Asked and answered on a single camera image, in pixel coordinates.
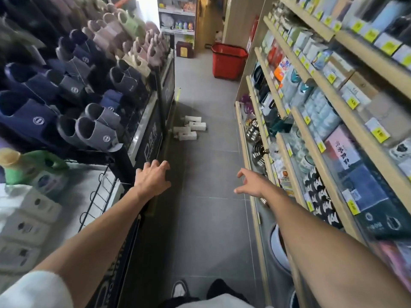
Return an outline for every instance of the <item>white product on floor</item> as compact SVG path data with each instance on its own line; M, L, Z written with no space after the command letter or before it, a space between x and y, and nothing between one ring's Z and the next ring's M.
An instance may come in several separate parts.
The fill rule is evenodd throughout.
M21 209L47 223L55 222L62 209L59 203L27 185L0 188L0 208Z
M173 127L173 134L177 135L178 133L189 133L191 128L189 126L175 126Z
M182 140L196 140L197 132L178 133L178 139Z
M207 125L205 122L188 122L188 126L191 130L206 130Z
M6 291L10 286L16 283L21 275L3 275L0 274L0 294Z
M280 242L280 228L278 225L275 225L274 231L271 234L271 249L274 253L275 258L278 260L280 265L286 269L288 272L291 272L290 263L287 258L287 254L285 253L284 249L282 248Z
M39 246L44 242L49 231L49 225L28 216L23 211L0 207L1 238L18 240Z
M35 266L39 255L39 248L0 239L0 271L28 272Z
M188 122L201 122L201 117L191 117L191 116L185 116L184 118L181 118L185 123Z

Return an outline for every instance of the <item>green bottle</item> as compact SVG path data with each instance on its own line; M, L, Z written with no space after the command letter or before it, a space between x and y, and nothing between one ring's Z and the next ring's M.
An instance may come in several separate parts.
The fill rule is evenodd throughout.
M68 165L58 156L44 150L21 154L10 148L0 149L0 166L8 185L30 185L53 198L64 188Z

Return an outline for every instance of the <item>tiled floor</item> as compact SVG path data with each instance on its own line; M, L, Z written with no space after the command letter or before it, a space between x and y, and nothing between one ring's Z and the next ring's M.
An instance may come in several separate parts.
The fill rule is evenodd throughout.
M209 15L215 10L205 10L206 21ZM205 38L197 45L209 41L213 24L200 24ZM154 216L141 229L121 307L156 307L182 278L192 296L205 299L211 283L222 278L252 305L264 306L249 201L233 192L242 183L236 174L244 166L234 112L238 82L215 79L212 58L203 50L195 59L176 59L181 93L174 126L182 126L180 117L194 115L208 129L198 132L196 141L171 139L163 147L172 187L158 198Z

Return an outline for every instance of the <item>forearm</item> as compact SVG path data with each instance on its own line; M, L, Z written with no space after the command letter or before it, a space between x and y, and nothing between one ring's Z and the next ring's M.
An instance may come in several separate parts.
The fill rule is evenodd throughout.
M408 291L369 249L285 194L265 193L288 253L323 308L409 306Z
M33 270L50 271L62 277L74 307L85 307L147 200L126 194Z

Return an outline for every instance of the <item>white sleeve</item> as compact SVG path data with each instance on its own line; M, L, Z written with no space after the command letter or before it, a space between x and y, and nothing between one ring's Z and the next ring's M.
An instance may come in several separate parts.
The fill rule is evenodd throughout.
M73 300L63 279L48 271L24 275L0 295L0 307L73 308Z

